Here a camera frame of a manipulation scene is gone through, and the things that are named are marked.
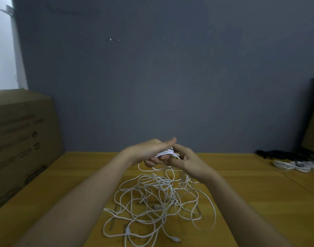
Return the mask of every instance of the person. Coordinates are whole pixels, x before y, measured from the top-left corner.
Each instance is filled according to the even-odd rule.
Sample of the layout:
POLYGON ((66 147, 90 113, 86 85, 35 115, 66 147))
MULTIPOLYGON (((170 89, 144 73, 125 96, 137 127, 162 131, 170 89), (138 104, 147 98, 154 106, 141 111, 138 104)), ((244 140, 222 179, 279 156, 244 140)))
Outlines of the person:
POLYGON ((130 146, 70 191, 48 211, 14 246, 80 247, 83 246, 109 197, 126 169, 144 161, 153 167, 161 162, 181 168, 210 191, 239 247, 293 246, 271 224, 229 186, 214 169, 191 149, 157 139, 130 146), (182 159, 155 155, 173 147, 182 159))

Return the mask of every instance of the gray wall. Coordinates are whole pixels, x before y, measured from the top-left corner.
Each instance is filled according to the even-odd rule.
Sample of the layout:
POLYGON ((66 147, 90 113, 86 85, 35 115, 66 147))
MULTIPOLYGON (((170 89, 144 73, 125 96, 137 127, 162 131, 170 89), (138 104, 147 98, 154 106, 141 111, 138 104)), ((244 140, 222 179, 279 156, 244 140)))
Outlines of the gray wall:
POLYGON ((302 136, 314 0, 15 0, 15 8, 29 88, 55 99, 68 151, 173 136, 198 152, 291 150, 302 136))

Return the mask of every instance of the coiled white cable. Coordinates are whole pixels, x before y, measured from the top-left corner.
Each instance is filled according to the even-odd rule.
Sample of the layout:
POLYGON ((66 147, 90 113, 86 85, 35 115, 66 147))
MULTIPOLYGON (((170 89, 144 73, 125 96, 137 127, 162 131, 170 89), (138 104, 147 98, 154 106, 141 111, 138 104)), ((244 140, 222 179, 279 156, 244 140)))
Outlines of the coiled white cable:
POLYGON ((290 163, 283 162, 283 161, 274 161, 274 166, 278 167, 279 169, 282 170, 297 170, 302 173, 307 173, 310 170, 314 170, 314 162, 311 161, 292 161, 290 163))
MULTIPOLYGON (((178 154, 174 153, 172 148, 168 149, 167 151, 164 151, 164 152, 157 154, 156 157, 160 157, 160 156, 166 155, 166 154, 180 158, 178 154)), ((209 202, 212 205, 212 208, 214 211, 214 222, 213 222, 213 226, 212 226, 212 228, 213 228, 215 225, 215 221, 216 221, 216 212, 215 212, 215 208, 214 208, 214 205, 213 205, 211 199, 201 190, 193 189, 193 186, 191 186, 190 183, 192 183, 192 185, 193 185, 194 182, 193 182, 193 180, 190 179, 190 177, 188 175, 183 173, 183 175, 180 179, 176 179, 176 176, 175 176, 176 171, 181 171, 181 170, 166 169, 165 170, 166 177, 157 176, 154 173, 152 173, 151 175, 150 174, 149 175, 140 174, 136 178, 132 178, 130 180, 123 182, 120 185, 119 190, 114 195, 114 202, 120 206, 119 210, 114 211, 114 210, 109 209, 109 208, 104 209, 104 211, 111 213, 112 217, 110 219, 108 219, 106 221, 106 223, 104 224, 103 229, 102 229, 103 234, 106 237, 124 237, 125 238, 124 239, 125 247, 126 247, 127 239, 135 247, 144 247, 144 246, 148 245, 151 242, 151 240, 153 240, 153 243, 151 245, 153 247, 156 240, 157 240, 159 230, 162 229, 163 232, 165 233, 165 235, 168 238, 170 238, 172 241, 180 242, 181 240, 179 238, 172 237, 165 231, 164 224, 165 224, 168 216, 178 215, 185 220, 191 220, 192 223, 194 224, 194 226, 198 230, 200 230, 196 226, 195 221, 201 219, 202 216, 201 216, 201 214, 194 212, 194 210, 198 204, 198 198, 199 198, 198 192, 202 193, 205 197, 207 197, 207 199, 209 200, 209 202), (167 174, 167 172, 172 172, 173 178, 170 178, 169 175, 167 174), (131 181, 136 180, 136 179, 138 180, 136 185, 134 185, 130 188, 123 188, 123 186, 126 183, 131 182, 131 181), (193 199, 190 201, 182 202, 181 197, 183 195, 179 195, 177 192, 178 190, 186 191, 185 194, 183 194, 183 195, 193 196, 193 199), (134 198, 133 197, 133 191, 139 192, 141 197, 134 198), (121 195, 119 197, 119 200, 117 200, 116 196, 119 193, 121 193, 121 195), (122 198, 127 193, 130 193, 131 199, 126 205, 123 205, 122 204, 122 198), (148 198, 156 199, 157 200, 156 204, 151 206, 148 203, 148 198), (145 211, 140 213, 140 214, 135 214, 132 210, 134 201, 138 201, 138 204, 144 204, 145 205, 145 211), (184 205, 190 204, 190 203, 193 204, 192 210, 188 210, 188 209, 184 208, 184 205), (174 209, 175 209, 174 213, 170 212, 171 207, 174 207, 174 209), (181 215, 180 214, 181 209, 184 211, 190 212, 190 218, 187 218, 187 217, 181 215), (123 212, 127 212, 130 216, 129 217, 119 216, 119 214, 121 214, 123 212), (149 220, 140 219, 143 216, 148 216, 149 220), (125 219, 125 220, 129 221, 129 223, 126 227, 125 233, 109 235, 105 232, 105 226, 113 218, 125 219), (138 222, 138 223, 147 224, 147 225, 153 224, 153 226, 154 226, 153 231, 147 235, 144 235, 144 236, 131 233, 130 225, 133 222, 138 222), (136 245, 130 237, 147 238, 147 241, 143 245, 136 245)))

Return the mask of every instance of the box top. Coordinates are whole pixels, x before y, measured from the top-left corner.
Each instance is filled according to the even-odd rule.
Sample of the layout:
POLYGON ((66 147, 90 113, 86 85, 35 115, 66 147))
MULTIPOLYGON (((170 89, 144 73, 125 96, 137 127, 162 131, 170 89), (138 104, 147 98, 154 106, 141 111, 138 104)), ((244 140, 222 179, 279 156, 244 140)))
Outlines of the box top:
POLYGON ((0 90, 0 106, 44 99, 50 97, 26 89, 0 90))

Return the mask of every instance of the person's left hand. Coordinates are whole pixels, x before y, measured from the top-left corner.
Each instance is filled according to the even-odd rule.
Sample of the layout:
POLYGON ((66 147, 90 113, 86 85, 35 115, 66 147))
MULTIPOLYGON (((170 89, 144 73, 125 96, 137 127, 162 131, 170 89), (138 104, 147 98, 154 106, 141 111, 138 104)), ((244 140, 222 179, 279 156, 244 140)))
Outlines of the person's left hand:
MULTIPOLYGON (((152 167, 155 164, 162 162, 155 157, 157 153, 163 152, 171 147, 174 147, 176 143, 176 138, 173 138, 166 142, 161 142, 158 139, 148 140, 146 142, 139 143, 137 145, 130 146, 124 151, 129 154, 129 157, 132 161, 132 165, 136 165, 141 161, 144 161, 146 166, 152 167)), ((161 158, 168 158, 167 155, 161 156, 161 158)))

